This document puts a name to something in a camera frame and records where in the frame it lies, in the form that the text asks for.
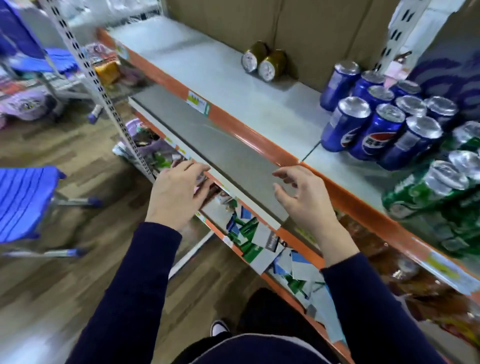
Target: pepsi can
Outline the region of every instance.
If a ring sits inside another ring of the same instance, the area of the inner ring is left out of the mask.
[[[393,85],[390,90],[393,91],[396,97],[402,97],[407,95],[421,96],[421,87],[418,83],[409,80],[400,80]]]
[[[429,116],[410,116],[406,125],[405,132],[377,162],[385,170],[404,168],[443,134],[437,120]]]
[[[437,120],[442,127],[445,127],[458,113],[456,103],[445,97],[433,96],[424,102],[427,106],[427,116]]]
[[[371,113],[368,103],[359,97],[350,96],[340,100],[324,128],[320,143],[330,152],[346,149]]]
[[[373,160],[398,132],[404,121],[405,113],[399,108],[390,104],[378,105],[371,124],[360,133],[348,152],[356,159]]]
[[[355,62],[337,63],[326,89],[320,95],[320,106],[327,111],[335,110],[338,102],[348,96],[359,74],[360,67]]]
[[[377,106],[380,104],[391,103],[394,98],[394,93],[383,86],[370,86],[363,97],[372,110],[377,110]]]
[[[360,78],[355,83],[352,96],[357,96],[365,100],[367,90],[371,86],[383,85],[385,82],[385,76],[376,71],[364,71],[360,75]]]
[[[427,105],[416,96],[401,96],[395,100],[395,104],[407,117],[427,115]]]

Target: gold can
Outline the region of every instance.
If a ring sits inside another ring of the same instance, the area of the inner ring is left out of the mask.
[[[255,71],[268,54],[268,47],[264,42],[255,42],[241,57],[241,65],[246,73]]]
[[[260,63],[258,74],[265,82],[270,82],[285,71],[287,66],[287,55],[280,49],[274,50]]]

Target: person's leg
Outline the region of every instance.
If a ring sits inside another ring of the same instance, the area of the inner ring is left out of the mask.
[[[223,321],[215,321],[210,328],[210,337],[201,339],[188,346],[175,358],[172,364],[189,364],[207,350],[231,337],[232,333],[228,330],[225,323]]]
[[[293,336],[312,345],[331,363],[339,363],[329,344],[305,320],[276,293],[261,288],[250,297],[237,327],[239,334]]]

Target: blue plastic stool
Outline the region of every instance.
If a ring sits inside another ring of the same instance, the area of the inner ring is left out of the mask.
[[[96,198],[68,199],[55,192],[66,175],[56,167],[0,169],[0,245],[38,239],[40,223],[58,205],[100,207]],[[24,248],[4,252],[15,257],[80,256],[79,249],[48,250],[43,253]]]

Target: white sneaker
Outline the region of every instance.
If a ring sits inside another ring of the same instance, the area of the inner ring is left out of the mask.
[[[222,332],[230,332],[228,326],[222,320],[215,320],[210,327],[210,336],[217,336]]]

